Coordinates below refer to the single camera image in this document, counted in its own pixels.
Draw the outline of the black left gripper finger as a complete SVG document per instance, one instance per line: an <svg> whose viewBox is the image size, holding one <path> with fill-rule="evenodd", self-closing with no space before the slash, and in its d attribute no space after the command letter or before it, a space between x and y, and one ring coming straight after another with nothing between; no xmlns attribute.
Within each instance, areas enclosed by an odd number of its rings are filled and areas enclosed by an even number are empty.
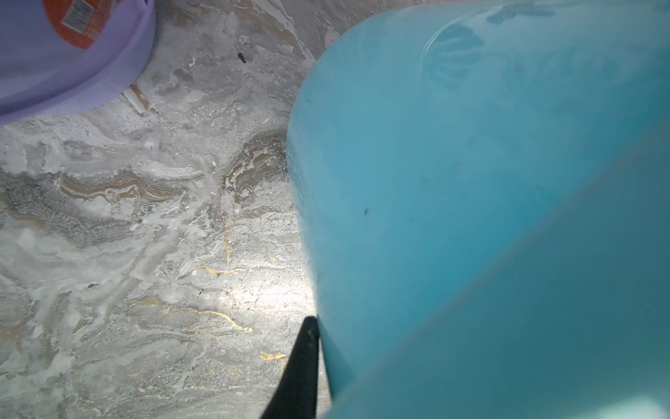
<svg viewBox="0 0 670 419"><path fill-rule="evenodd" d="M262 419L314 419L319 380L319 325L305 317L282 378Z"/></svg>

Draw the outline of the teal plastic bucket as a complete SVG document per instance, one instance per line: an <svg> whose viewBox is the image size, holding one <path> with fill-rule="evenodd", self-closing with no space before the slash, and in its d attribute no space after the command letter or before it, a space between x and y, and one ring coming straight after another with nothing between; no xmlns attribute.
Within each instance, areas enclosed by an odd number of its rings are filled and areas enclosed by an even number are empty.
<svg viewBox="0 0 670 419"><path fill-rule="evenodd" d="M377 14L287 156L328 417L668 417L668 2Z"/></svg>

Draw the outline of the purple plastic bucket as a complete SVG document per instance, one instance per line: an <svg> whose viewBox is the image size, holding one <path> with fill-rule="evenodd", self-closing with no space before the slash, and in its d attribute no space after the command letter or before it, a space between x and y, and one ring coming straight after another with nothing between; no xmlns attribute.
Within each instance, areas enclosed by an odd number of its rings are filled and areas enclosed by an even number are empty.
<svg viewBox="0 0 670 419"><path fill-rule="evenodd" d="M153 1L3 1L2 124L117 98L144 70L155 33Z"/></svg>

